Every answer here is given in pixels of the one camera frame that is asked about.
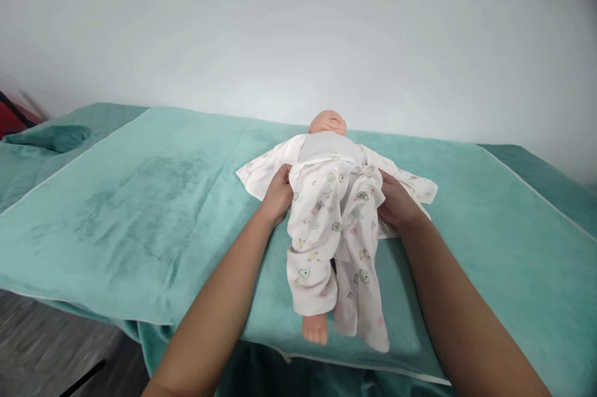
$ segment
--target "doll head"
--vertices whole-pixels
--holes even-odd
[[[336,111],[324,111],[315,117],[309,126],[309,134],[322,131],[333,131],[340,136],[346,136],[346,122]]]

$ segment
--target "white wall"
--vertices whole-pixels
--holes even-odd
[[[597,182],[597,0],[0,0],[0,88],[520,144]]]

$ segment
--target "gray floor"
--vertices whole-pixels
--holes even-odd
[[[141,347],[119,329],[0,290],[0,396],[58,397],[102,359],[75,397],[141,394]]]

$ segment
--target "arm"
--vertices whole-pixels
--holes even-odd
[[[402,238],[429,337],[458,395],[549,396],[433,223],[395,178],[381,174],[379,214]]]
[[[180,323],[142,397],[213,395],[251,306],[269,236],[292,201],[290,166],[275,174],[251,217]]]

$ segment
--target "white baby onesie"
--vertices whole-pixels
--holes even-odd
[[[292,245],[287,253],[295,312],[311,316],[336,308],[334,326],[339,332],[358,333],[372,348],[387,352],[374,267],[377,208],[384,201],[379,170],[350,157],[322,155],[295,164],[289,182],[299,190],[290,208]]]
[[[325,133],[299,134],[248,162],[236,174],[245,189],[262,200],[280,166],[293,165],[287,277],[294,309],[315,315],[335,307],[334,325],[339,332],[358,333],[372,348],[386,352],[389,342],[374,259],[377,239],[397,234],[377,219],[377,208],[384,200],[378,169],[394,176],[427,216],[420,203],[431,204],[437,186],[399,169],[366,146],[336,136],[341,143]]]

